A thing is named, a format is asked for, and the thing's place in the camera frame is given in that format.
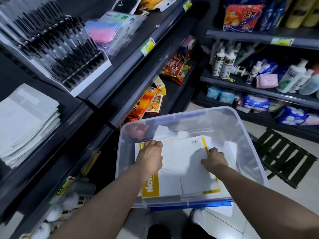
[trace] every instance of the green stool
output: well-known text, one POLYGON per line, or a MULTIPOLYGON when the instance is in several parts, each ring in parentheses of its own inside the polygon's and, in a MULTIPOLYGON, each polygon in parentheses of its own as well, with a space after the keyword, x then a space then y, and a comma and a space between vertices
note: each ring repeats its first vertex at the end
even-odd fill
POLYGON ((271 179, 277 175, 295 189, 297 189, 298 184, 309 171, 314 162, 318 160, 317 157, 308 153, 306 150, 300 148, 298 145, 289 141, 272 129, 267 129, 267 131, 261 135, 256 142, 253 142, 253 144, 263 166, 272 172, 267 178, 271 179), (305 156, 306 159, 304 162, 289 179, 292 172, 305 156))

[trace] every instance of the clear plastic storage box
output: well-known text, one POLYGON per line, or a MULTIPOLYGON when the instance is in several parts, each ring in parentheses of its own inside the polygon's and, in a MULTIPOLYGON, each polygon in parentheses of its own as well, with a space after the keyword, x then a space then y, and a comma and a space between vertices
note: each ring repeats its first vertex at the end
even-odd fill
MULTIPOLYGON (((168 127, 174 134, 177 134, 178 131, 187 131, 190 137, 210 136, 212 146, 225 153, 229 166, 253 181, 269 186, 261 161, 244 124, 236 110, 226 106, 141 119, 125 124, 120 133, 115 177, 121 175, 135 163, 135 143, 153 139, 159 125, 168 127)), ((222 183, 220 183, 220 188, 219 193, 196 196, 147 199, 137 197, 133 207, 191 206, 232 201, 222 183)))

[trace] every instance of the pink packaging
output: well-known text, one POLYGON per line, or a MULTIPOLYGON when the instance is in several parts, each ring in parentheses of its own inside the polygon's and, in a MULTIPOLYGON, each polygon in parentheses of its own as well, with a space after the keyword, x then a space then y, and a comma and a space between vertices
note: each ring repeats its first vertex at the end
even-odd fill
POLYGON ((277 74, 262 74, 258 75, 256 88, 258 89, 270 89, 278 86, 277 74))
POLYGON ((300 126, 319 125, 319 116, 316 113, 310 113, 309 117, 300 124, 300 126))

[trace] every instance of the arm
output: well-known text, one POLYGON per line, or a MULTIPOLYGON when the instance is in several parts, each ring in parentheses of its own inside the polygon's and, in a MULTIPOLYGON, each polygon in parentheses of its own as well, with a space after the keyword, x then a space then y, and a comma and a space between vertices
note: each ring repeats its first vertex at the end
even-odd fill
POLYGON ((144 183, 162 167, 163 144, 144 144, 134 165, 79 209, 50 239, 116 238, 144 183))
POLYGON ((223 153, 210 150, 203 166, 226 186, 246 219, 262 239, 319 238, 319 216, 297 202, 228 167, 223 153))

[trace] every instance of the stack of paper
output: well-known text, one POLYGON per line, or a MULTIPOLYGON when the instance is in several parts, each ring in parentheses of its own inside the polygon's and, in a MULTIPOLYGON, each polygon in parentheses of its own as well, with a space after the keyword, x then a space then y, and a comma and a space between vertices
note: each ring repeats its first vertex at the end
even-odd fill
POLYGON ((58 105, 27 84, 0 102, 0 158, 6 165, 20 165, 59 126, 58 105))
MULTIPOLYGON (((142 188, 143 198, 159 196, 191 196, 220 192, 217 178, 201 164, 209 152, 208 136, 180 140, 162 140, 163 167, 142 188)), ((135 144, 137 157, 144 143, 135 144)))

